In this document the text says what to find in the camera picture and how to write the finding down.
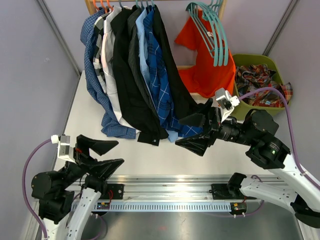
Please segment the blue plaid shirt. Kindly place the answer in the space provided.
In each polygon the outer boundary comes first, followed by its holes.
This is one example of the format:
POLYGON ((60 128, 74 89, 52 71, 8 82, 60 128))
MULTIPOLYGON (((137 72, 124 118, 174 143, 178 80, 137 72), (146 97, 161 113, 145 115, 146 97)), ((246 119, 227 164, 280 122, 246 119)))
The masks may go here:
POLYGON ((168 132, 170 141, 174 142, 178 137, 185 138, 199 134, 202 128, 180 124, 174 112, 175 107, 162 49, 153 33, 154 13, 155 10, 151 9, 143 19, 150 75, 149 88, 160 125, 168 132))

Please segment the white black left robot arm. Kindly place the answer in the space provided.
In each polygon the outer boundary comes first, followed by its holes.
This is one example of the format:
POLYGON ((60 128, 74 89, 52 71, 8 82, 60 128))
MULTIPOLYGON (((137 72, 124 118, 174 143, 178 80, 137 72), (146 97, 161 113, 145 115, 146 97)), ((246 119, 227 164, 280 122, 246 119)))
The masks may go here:
POLYGON ((57 145, 57 158, 65 164, 59 170, 40 172, 31 181, 31 195, 39 201, 36 217, 41 223, 42 238, 79 240, 97 201, 106 197, 104 209, 110 209, 117 193, 108 186, 108 179, 124 163, 122 158, 99 161, 90 151, 105 155, 118 141, 81 134, 74 147, 68 135, 52 135, 48 142, 57 145))

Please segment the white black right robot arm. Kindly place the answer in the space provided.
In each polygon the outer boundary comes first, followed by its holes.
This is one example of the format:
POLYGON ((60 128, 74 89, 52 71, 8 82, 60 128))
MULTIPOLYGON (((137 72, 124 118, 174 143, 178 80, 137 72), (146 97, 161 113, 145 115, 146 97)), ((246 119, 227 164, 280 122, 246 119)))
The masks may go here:
POLYGON ((279 125, 266 110, 250 110, 243 123, 234 117, 222 118, 222 110, 209 99, 193 114, 180 119, 181 124, 201 127, 197 135, 176 141, 198 156, 203 156, 216 140, 249 146, 246 156, 258 167, 267 170, 288 186, 278 188, 234 173, 229 179, 227 195, 234 199, 256 198, 282 207, 302 223, 320 227, 320 190, 299 171, 290 149, 276 136, 279 125))

